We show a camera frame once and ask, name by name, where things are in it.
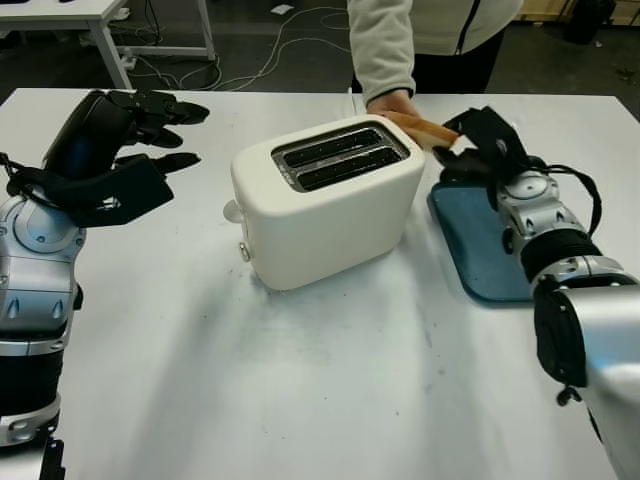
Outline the person's bare right hand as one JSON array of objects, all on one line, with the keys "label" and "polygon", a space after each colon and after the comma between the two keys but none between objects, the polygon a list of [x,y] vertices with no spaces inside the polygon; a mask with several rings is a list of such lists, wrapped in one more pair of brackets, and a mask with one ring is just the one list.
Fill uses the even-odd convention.
[{"label": "person's bare right hand", "polygon": [[388,112],[408,115],[420,118],[420,113],[412,103],[409,92],[405,89],[397,89],[380,95],[366,105],[369,114],[386,116]]}]

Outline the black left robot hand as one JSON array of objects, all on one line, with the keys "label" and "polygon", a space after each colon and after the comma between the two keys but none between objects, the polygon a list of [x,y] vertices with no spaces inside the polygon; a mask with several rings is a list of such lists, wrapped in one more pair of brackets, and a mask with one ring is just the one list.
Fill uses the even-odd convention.
[{"label": "black left robot hand", "polygon": [[107,172],[124,146],[173,149],[183,144],[169,125],[197,125],[204,106],[153,90],[92,90],[76,106],[43,159],[43,169],[69,180]]}]

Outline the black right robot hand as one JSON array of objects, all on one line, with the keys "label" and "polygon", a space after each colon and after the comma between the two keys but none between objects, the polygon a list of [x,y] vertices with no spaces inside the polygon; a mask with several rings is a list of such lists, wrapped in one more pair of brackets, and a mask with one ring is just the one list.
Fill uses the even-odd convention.
[{"label": "black right robot hand", "polygon": [[466,137],[473,147],[459,154],[451,147],[433,149],[443,167],[441,183],[507,184],[529,169],[528,155],[516,131],[491,107],[470,108],[443,126]]}]

